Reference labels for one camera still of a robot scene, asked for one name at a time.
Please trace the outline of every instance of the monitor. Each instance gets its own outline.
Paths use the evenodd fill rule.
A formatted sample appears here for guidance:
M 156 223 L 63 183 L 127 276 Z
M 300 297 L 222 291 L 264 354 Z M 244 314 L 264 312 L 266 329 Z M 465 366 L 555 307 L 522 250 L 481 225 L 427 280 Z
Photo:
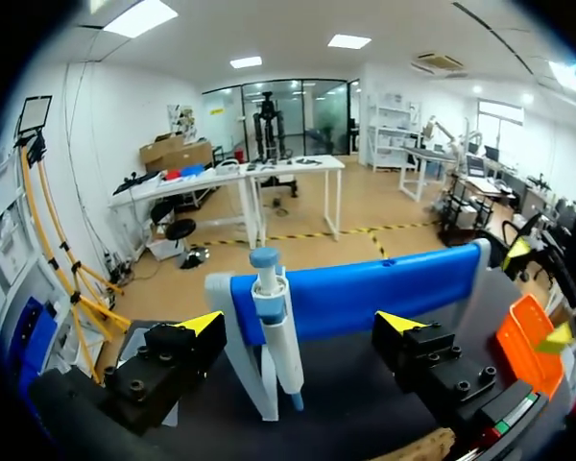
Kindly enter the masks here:
M 468 156 L 468 176 L 484 178 L 484 160 L 481 157 Z
M 485 156 L 490 158 L 492 161 L 499 161 L 499 149 L 495 149 L 491 146 L 484 146 L 486 151 Z
M 51 96 L 34 96 L 26 98 L 23 103 L 23 110 L 19 117 L 18 134 L 38 130 L 45 126 L 49 106 L 51 105 Z

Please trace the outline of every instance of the floor tape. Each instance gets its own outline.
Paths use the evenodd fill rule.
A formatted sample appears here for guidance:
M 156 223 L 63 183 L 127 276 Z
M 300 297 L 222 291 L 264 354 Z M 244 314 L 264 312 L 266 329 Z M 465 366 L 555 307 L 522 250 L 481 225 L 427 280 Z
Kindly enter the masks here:
M 369 235 L 370 239 L 373 242 L 373 245 L 375 245 L 375 248 L 377 248 L 377 250 L 380 252 L 382 257 L 384 259 L 388 259 L 388 257 L 389 257 L 388 253 L 386 253 L 386 251 L 384 250 L 384 247 L 382 247 L 382 244 L 380 243 L 380 241 L 375 236 L 375 232 L 373 232 L 373 230 L 370 230 L 369 232 L 367 232 L 367 234 Z
M 414 223 L 414 224 L 393 224 L 391 226 L 373 226 L 370 228 L 355 228 L 350 230 L 340 230 L 340 234 L 342 235 L 354 235 L 357 233 L 367 233 L 376 238 L 374 231 L 397 231 L 399 229 L 417 229 L 417 228 L 426 228 L 429 226 L 433 226 L 437 224 L 436 222 L 429 222 L 429 223 Z M 315 237 L 330 237 L 333 234 L 331 232 L 314 232 L 314 233 L 298 233 L 293 235 L 275 235 L 268 237 L 267 240 L 274 241 L 274 240 L 300 240 L 304 238 L 315 238 Z M 245 244 L 247 245 L 248 242 L 246 240 L 214 240 L 211 242 L 202 242 L 193 244 L 196 247 L 213 247 L 219 245 L 237 245 L 237 244 Z

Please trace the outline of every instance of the tripod stand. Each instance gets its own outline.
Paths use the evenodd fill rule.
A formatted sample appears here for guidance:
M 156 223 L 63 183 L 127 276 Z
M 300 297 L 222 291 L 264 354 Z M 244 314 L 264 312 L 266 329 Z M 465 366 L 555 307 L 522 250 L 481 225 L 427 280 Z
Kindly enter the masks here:
M 24 187 L 26 190 L 26 197 L 28 200 L 28 206 L 30 208 L 30 212 L 32 213 L 32 217 L 35 222 L 36 230 L 38 237 L 40 239 L 40 243 L 42 246 L 43 253 L 47 258 L 47 262 L 51 265 L 56 273 L 56 276 L 60 280 L 60 283 L 66 290 L 66 293 L 70 296 L 70 303 L 71 303 L 71 311 L 73 314 L 75 330 L 77 332 L 77 337 L 79 338 L 80 344 L 83 347 L 84 352 L 84 359 L 85 364 L 89 368 L 93 379 L 99 383 L 100 379 L 94 370 L 94 361 L 89 352 L 89 348 L 91 345 L 88 345 L 85 342 L 84 332 L 81 325 L 80 320 L 80 313 L 84 314 L 84 316 L 102 333 L 104 336 L 104 341 L 112 341 L 113 336 L 108 331 L 108 329 L 103 325 L 97 315 L 105 316 L 108 319 L 111 319 L 114 324 L 116 324 L 124 333 L 130 327 L 131 322 L 122 317 L 121 315 L 117 315 L 111 312 L 108 307 L 105 305 L 105 302 L 100 298 L 100 296 L 94 291 L 94 288 L 90 284 L 87 276 L 91 276 L 100 283 L 102 283 L 106 288 L 109 290 L 119 293 L 120 295 L 124 294 L 124 291 L 115 286 L 114 284 L 105 280 L 102 276 L 91 270 L 89 267 L 81 263 L 74 255 L 73 252 L 66 241 L 66 236 L 64 235 L 64 231 L 61 227 L 60 219 L 55 210 L 55 206 L 51 195 L 49 193 L 49 187 L 47 184 L 47 177 L 45 173 L 45 168 L 43 165 L 43 154 L 46 151 L 45 149 L 45 141 L 42 136 L 42 132 L 40 129 L 36 130 L 34 134 L 20 137 L 16 143 L 16 146 L 20 147 L 21 150 L 21 170 L 23 174 L 24 180 Z M 47 208 L 49 209 L 49 214 L 51 215 L 51 220 L 53 225 L 56 229 L 58 237 L 60 239 L 60 248 L 62 248 L 66 252 L 66 256 L 71 264 L 71 272 L 73 274 L 73 284 L 71 284 L 70 280 L 58 265 L 58 262 L 55 259 L 54 253 L 49 245 L 49 241 L 47 240 L 47 235 L 42 227 L 41 221 L 38 217 L 38 210 L 36 208 L 36 201 L 34 197 L 34 190 L 32 187 L 32 181 L 30 178 L 30 169 L 37 163 L 38 165 L 38 174 L 40 176 L 40 184 L 43 191 L 43 196 L 45 198 L 45 202 L 47 204 Z M 87 297 L 83 296 L 81 293 L 81 286 L 80 280 L 83 283 L 84 287 L 89 291 L 94 298 L 94 301 L 91 301 Z

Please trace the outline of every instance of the glass wall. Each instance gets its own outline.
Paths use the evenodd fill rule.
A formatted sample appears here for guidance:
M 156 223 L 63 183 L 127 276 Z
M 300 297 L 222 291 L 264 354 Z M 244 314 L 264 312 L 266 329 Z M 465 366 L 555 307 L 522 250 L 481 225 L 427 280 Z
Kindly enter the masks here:
M 349 152 L 348 84 L 338 80 L 281 80 L 210 91 L 203 95 L 205 137 L 214 149 L 232 157 L 258 157 L 253 116 L 261 111 L 263 93 L 271 91 L 283 114 L 286 151 L 293 157 L 343 155 Z M 277 122 L 272 122 L 277 143 Z M 268 149 L 264 138 L 262 148 Z
M 250 158 L 258 156 L 256 134 L 253 124 L 253 115 L 260 112 L 261 103 L 264 101 L 262 93 L 271 91 L 271 101 L 276 105 L 276 110 L 281 110 L 284 119 L 284 132 L 286 152 L 292 153 L 293 157 L 303 155 L 303 101 L 302 81 L 284 80 L 280 82 L 261 82 L 257 84 L 243 85 L 243 101 L 246 116 L 246 133 L 248 135 L 248 147 Z M 272 122 L 274 138 L 277 143 L 277 121 Z
M 217 159 L 246 151 L 241 88 L 234 86 L 203 95 L 203 132 Z
M 348 153 L 348 84 L 303 82 L 305 153 L 309 156 Z

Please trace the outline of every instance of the orange crate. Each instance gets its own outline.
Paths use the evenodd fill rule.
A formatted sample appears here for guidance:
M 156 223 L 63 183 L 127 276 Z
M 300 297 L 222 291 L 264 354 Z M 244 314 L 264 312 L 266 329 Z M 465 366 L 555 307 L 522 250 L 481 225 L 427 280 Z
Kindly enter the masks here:
M 553 330 L 536 298 L 525 295 L 510 306 L 510 313 L 496 333 L 515 376 L 550 399 L 564 377 L 564 365 L 558 354 L 536 352 L 535 347 Z

